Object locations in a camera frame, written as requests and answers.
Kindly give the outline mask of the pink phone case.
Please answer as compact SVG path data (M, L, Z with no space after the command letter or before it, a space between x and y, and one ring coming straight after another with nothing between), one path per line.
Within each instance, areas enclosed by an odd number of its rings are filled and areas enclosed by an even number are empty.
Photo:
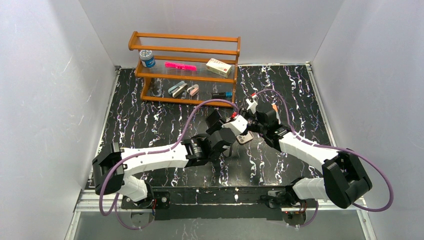
M254 139L254 135L251 131L248 131L245 135L241 134L236 137L236 140L240 145L245 145L251 142L253 139Z

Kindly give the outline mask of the black smartphone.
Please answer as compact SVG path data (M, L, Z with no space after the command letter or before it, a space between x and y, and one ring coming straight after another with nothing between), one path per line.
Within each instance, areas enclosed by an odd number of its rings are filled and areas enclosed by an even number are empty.
M212 135L214 132L222 129L222 126L226 123L226 119L221 116L217 109L214 109L205 119L207 124L207 130L205 131L208 135Z

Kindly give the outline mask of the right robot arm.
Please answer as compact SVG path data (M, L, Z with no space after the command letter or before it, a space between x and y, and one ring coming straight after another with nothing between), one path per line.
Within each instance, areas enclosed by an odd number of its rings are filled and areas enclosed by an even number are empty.
M373 184L357 156L302 142L280 123L271 104L250 106L240 114L247 119L247 130L258 133L268 146L302 160L322 174L321 178L298 178L287 185L284 194L287 201L330 200L346 209L372 189Z

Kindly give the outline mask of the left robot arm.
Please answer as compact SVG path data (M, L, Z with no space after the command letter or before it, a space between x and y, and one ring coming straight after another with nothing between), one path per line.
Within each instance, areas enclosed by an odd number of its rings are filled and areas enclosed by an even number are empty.
M136 178L135 174L165 168L203 166L216 161L235 141L236 135L232 130L222 128L211 135L202 133L184 139L175 148L172 145L120 148L118 143L112 143L92 161L95 193L119 193L133 202L152 199L153 193L149 183ZM115 165L118 167L109 177L102 192L103 183Z

